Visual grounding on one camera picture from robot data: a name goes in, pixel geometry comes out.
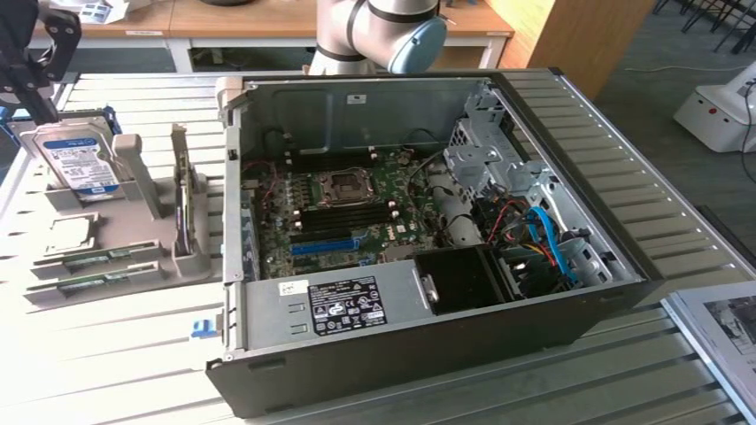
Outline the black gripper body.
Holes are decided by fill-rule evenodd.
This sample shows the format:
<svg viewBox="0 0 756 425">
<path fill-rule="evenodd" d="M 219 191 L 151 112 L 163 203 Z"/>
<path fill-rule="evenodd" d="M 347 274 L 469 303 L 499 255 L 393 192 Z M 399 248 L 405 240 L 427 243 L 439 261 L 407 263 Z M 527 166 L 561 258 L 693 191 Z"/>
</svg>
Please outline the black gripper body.
<svg viewBox="0 0 756 425">
<path fill-rule="evenodd" d="M 37 17 L 37 1 L 1 0 L 1 55 L 6 62 L 30 60 L 27 44 Z"/>
</svg>

